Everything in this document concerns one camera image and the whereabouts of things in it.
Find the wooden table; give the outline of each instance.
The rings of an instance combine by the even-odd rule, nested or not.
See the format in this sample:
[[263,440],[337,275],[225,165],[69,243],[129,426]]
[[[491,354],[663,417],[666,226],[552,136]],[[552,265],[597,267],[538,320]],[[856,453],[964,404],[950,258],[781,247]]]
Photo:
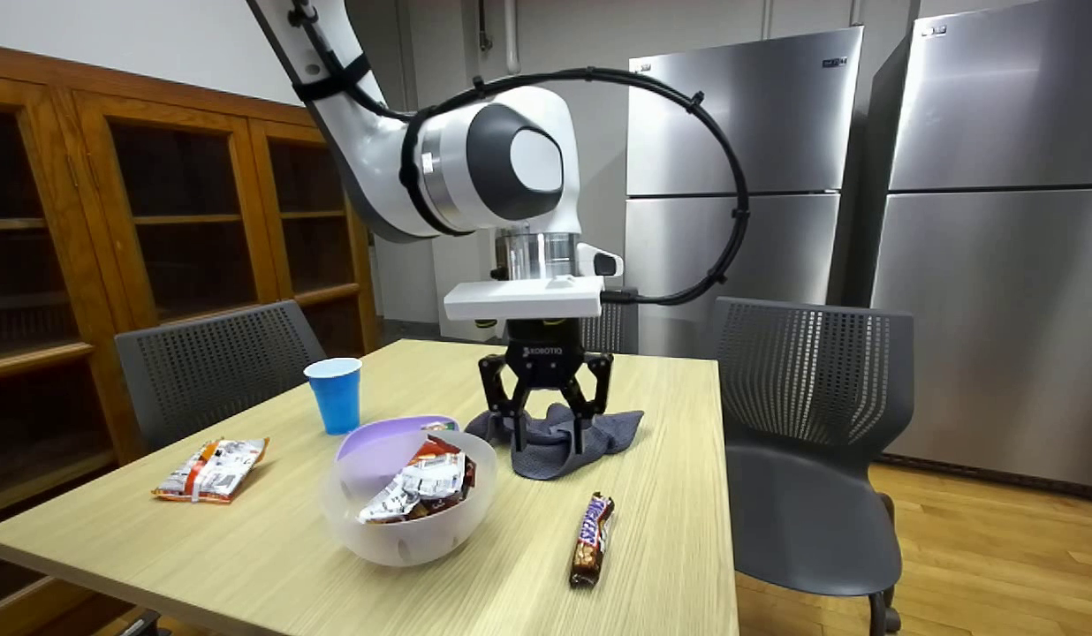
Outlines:
[[[364,420],[485,408],[487,347],[394,342],[364,357]],[[562,480],[519,480],[498,448],[498,495],[468,545],[425,570],[349,554],[321,516],[339,439],[300,385],[195,439],[0,524],[0,557],[213,625],[214,633],[735,633],[719,389],[706,361],[618,357],[607,408],[644,408],[630,453]],[[167,504],[149,491],[223,435],[268,457],[234,504]],[[570,590],[589,491],[618,501],[594,590]]]

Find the plastic cup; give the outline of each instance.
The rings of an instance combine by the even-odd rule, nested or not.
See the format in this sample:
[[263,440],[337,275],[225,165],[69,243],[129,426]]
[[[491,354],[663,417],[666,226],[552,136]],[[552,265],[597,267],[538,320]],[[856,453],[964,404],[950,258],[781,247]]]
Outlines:
[[302,366],[302,377],[319,399],[326,435],[345,435],[361,426],[361,361],[326,357]]

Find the refrigerator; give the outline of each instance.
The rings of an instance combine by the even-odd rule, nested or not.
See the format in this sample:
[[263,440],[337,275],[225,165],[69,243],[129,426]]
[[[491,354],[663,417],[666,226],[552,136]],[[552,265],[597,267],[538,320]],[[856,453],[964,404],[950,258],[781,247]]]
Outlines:
[[1092,491],[1092,0],[916,22],[873,117],[870,305],[918,338],[889,453]]
[[[712,296],[828,300],[841,222],[863,28],[633,56],[637,75],[704,95],[754,194],[754,220],[723,286],[677,306],[637,306],[630,348],[712,357]],[[675,294],[730,233],[730,169],[677,107],[630,93],[624,282]]]

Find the floor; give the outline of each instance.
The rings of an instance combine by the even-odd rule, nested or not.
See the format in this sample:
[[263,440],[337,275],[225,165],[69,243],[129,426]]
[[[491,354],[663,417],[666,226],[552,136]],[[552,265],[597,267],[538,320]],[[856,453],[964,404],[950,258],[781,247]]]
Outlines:
[[[1092,636],[1092,501],[875,467],[897,504],[904,636]],[[738,576],[744,636],[865,633],[865,601]]]

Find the chair backrest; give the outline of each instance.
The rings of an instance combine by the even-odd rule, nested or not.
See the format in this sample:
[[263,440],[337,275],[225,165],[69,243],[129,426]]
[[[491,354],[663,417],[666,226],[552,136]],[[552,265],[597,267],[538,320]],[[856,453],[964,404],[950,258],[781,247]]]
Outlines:
[[119,332],[116,357],[149,448],[170,444],[302,380],[326,348],[300,305]]
[[764,435],[865,467],[913,420],[913,318],[717,300],[723,435]]

